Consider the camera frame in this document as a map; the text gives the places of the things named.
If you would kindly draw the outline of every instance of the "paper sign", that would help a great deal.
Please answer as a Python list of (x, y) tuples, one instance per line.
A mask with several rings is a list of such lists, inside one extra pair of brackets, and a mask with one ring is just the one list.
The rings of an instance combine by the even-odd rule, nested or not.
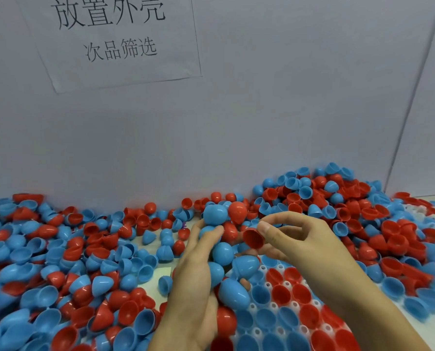
[(58, 93), (200, 76), (191, 0), (17, 0)]

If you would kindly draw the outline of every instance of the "fingernail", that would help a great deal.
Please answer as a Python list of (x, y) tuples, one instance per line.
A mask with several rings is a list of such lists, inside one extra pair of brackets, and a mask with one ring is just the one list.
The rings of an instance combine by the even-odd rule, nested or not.
[(269, 228), (271, 228), (271, 224), (267, 223), (267, 222), (262, 222), (260, 221), (256, 227), (256, 229), (263, 234), (266, 234), (266, 232), (269, 230)]

